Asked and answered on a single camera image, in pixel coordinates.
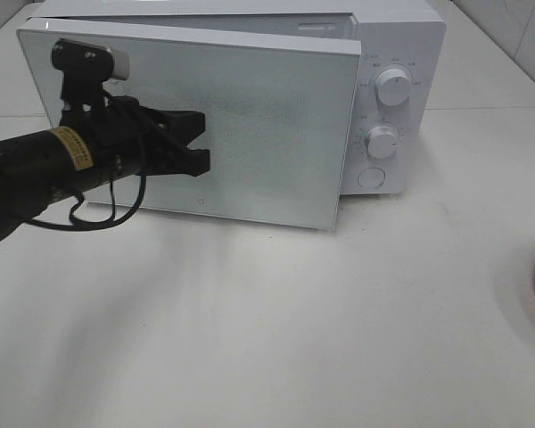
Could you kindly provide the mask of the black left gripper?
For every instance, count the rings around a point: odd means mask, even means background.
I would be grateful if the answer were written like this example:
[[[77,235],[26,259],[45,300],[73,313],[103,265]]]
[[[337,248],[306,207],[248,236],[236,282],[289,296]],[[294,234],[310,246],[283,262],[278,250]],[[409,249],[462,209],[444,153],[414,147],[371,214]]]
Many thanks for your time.
[[[163,111],[141,105],[130,96],[104,102],[97,115],[84,107],[66,107],[60,125],[86,143],[93,165],[71,172],[71,187],[98,187],[112,180],[140,175],[188,175],[210,170],[210,151],[188,145],[206,130],[199,111]]]

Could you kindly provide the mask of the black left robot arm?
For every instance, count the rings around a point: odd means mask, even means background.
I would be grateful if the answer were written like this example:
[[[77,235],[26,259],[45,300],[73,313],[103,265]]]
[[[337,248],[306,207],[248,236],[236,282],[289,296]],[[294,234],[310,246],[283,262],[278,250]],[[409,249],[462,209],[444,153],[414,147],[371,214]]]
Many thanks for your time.
[[[150,176],[198,177],[210,170],[210,152],[190,143],[206,130],[199,111],[161,111],[128,96],[56,128],[0,141],[0,242],[26,224],[63,232],[113,228],[140,209]],[[137,176],[133,205],[104,220],[79,218],[85,194]]]

